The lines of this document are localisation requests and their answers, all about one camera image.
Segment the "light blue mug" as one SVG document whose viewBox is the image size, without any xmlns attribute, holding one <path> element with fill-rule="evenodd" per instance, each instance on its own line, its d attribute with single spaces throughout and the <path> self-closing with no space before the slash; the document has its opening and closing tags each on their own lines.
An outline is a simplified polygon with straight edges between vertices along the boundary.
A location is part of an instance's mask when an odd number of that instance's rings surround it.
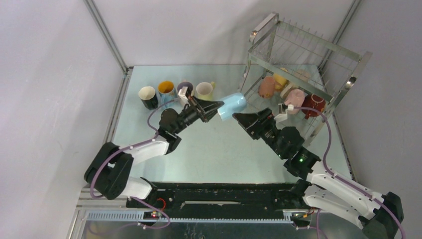
<svg viewBox="0 0 422 239">
<path fill-rule="evenodd" d="M 247 107 L 247 100 L 240 92 L 223 97 L 219 101 L 224 103 L 217 110 L 222 121 L 228 120 L 234 113 L 241 113 Z"/>
</svg>

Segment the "pale pink cup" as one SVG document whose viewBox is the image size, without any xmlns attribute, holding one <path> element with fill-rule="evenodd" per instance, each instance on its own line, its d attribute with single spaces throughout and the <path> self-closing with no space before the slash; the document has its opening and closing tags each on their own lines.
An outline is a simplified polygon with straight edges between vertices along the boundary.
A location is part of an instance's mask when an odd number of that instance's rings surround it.
<svg viewBox="0 0 422 239">
<path fill-rule="evenodd" d="M 193 93 L 194 86 L 192 83 L 184 81 L 177 86 L 177 93 L 180 99 L 188 100 Z"/>
</svg>

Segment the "salmon pink cup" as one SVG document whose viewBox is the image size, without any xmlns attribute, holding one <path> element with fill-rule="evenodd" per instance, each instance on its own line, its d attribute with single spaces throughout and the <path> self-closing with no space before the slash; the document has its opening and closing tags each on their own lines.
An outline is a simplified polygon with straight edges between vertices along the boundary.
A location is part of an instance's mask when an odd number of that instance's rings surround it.
<svg viewBox="0 0 422 239">
<path fill-rule="evenodd" d="M 259 86 L 258 94 L 264 99 L 273 97 L 275 91 L 275 79 L 273 76 L 265 76 Z"/>
</svg>

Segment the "blue patterned mug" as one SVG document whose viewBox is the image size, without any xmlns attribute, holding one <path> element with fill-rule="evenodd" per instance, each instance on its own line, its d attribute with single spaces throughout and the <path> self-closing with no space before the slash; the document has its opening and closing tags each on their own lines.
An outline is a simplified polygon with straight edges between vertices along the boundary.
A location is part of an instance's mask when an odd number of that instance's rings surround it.
<svg viewBox="0 0 422 239">
<path fill-rule="evenodd" d="M 160 95 L 160 103 L 163 105 L 171 100 L 175 100 L 178 95 L 173 82 L 163 81 L 158 85 L 158 92 Z"/>
</svg>

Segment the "pink mug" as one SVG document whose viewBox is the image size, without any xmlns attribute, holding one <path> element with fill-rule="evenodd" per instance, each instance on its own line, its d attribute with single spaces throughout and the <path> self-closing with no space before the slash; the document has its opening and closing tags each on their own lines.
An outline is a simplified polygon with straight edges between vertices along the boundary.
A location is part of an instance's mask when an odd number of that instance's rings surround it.
<svg viewBox="0 0 422 239">
<path fill-rule="evenodd" d="M 294 89 L 289 92 L 284 104 L 293 105 L 294 107 L 301 107 L 305 100 L 305 93 L 300 89 Z"/>
</svg>

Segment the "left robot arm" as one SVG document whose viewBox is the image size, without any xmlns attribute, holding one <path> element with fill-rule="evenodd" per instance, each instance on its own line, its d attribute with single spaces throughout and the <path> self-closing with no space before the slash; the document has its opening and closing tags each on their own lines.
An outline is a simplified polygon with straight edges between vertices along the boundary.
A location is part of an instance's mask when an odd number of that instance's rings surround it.
<svg viewBox="0 0 422 239">
<path fill-rule="evenodd" d="M 97 198 L 94 190 L 108 200 L 118 196 L 137 198 L 145 207 L 152 207 L 157 202 L 155 185 L 145 178 L 130 176 L 133 165 L 157 156 L 172 153 L 181 142 L 178 134 L 195 121 L 209 122 L 223 101 L 206 101 L 189 97 L 188 104 L 177 112 L 173 108 L 165 109 L 160 115 L 159 128 L 151 139 L 126 147 L 113 142 L 106 142 L 84 174 L 84 180 L 90 185 L 92 198 Z"/>
</svg>

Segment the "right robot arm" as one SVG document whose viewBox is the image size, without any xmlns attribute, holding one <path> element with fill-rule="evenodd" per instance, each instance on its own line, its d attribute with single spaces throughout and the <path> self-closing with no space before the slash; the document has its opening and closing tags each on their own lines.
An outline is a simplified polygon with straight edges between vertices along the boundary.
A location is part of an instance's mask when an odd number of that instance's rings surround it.
<svg viewBox="0 0 422 239">
<path fill-rule="evenodd" d="M 250 114 L 234 113 L 233 118 L 252 139 L 263 140 L 281 159 L 284 167 L 298 177 L 298 187 L 289 195 L 295 208 L 305 205 L 322 209 L 357 226 L 369 239 L 406 238 L 401 199 L 389 192 L 375 192 L 345 178 L 325 158 L 303 147 L 305 140 L 294 126 L 278 129 L 269 108 Z"/>
</svg>

